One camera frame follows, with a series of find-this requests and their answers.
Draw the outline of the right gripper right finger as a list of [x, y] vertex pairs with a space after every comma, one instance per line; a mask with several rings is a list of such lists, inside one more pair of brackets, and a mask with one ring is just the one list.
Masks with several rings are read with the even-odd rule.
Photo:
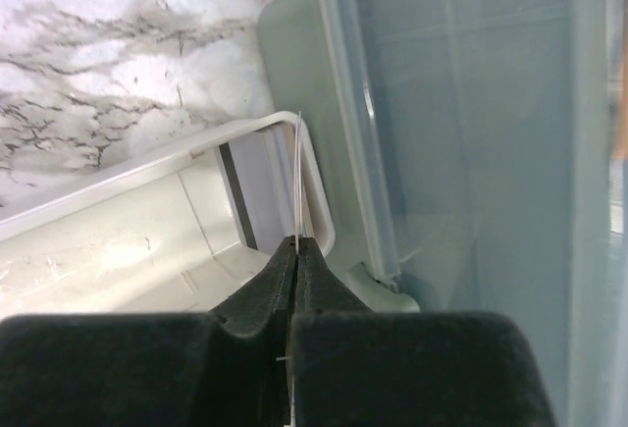
[[375, 312], [298, 243], [291, 320], [299, 426], [552, 426], [538, 364], [508, 317]]

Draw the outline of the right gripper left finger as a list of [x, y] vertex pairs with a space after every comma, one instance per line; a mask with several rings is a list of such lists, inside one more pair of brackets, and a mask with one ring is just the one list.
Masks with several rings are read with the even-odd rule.
[[1, 325], [5, 426], [283, 426], [297, 266], [285, 239], [204, 312], [37, 314]]

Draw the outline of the gold credit card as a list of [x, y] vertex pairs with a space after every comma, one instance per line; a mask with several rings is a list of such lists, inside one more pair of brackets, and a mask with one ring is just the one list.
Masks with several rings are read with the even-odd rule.
[[302, 115], [298, 113], [294, 127], [294, 154], [293, 154], [293, 210], [294, 210], [294, 243], [295, 252], [299, 254], [300, 240], [303, 233], [303, 204], [302, 204], [302, 171], [301, 171], [301, 124]]

